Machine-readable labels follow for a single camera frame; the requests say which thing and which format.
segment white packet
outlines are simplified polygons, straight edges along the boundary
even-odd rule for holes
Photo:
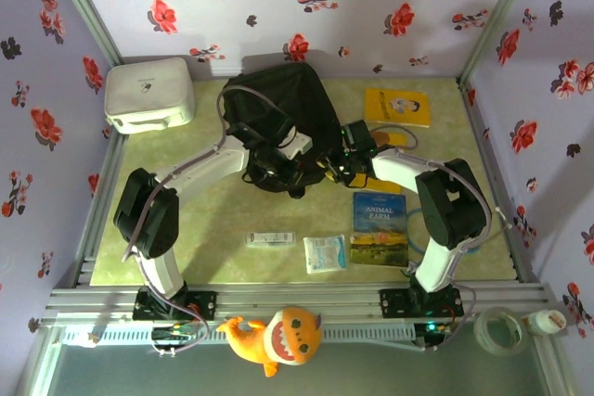
[[[326,236],[303,239],[307,273],[326,273],[346,269],[344,236]]]

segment tape roll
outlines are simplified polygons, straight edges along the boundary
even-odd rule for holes
[[[497,356],[518,354],[528,344],[528,331],[522,319],[507,308],[491,308],[474,322],[476,341]]]

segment small white bottle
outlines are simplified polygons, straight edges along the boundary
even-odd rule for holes
[[[530,334],[543,336],[555,334],[565,328],[565,316],[557,310],[541,310],[523,317]]]

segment green table surface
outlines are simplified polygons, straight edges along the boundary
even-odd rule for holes
[[[108,221],[101,239],[92,285],[140,285],[136,262],[121,263],[126,243],[112,219],[130,172],[149,172],[172,166],[218,141],[220,123],[214,101],[226,81],[195,83],[196,117],[184,126],[160,132],[130,135],[124,150]],[[420,91],[430,99],[432,125],[412,128],[420,145],[415,154],[433,160],[463,158],[471,166],[489,204],[494,207],[468,115],[452,78],[327,79],[326,88],[341,123],[363,118],[368,87]],[[404,190],[409,211],[418,197]],[[398,268],[348,264],[345,271],[308,275],[305,271],[304,236],[344,234],[352,224],[353,190],[330,180],[307,188],[305,197],[267,193],[247,185],[235,173],[195,197],[180,212],[180,235],[174,246],[180,271],[189,284],[201,283],[302,283],[406,281]],[[492,234],[500,230],[494,215]],[[250,232],[294,231],[299,242],[292,248],[246,248]],[[429,236],[420,214],[411,217],[410,237],[424,247]],[[410,250],[410,260],[421,256]],[[497,236],[476,253],[467,254],[456,271],[457,280],[509,280],[516,277],[508,246]]]

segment white box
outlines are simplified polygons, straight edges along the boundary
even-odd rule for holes
[[[194,118],[194,88],[180,57],[115,67],[105,89],[105,114],[121,134],[163,130]]]

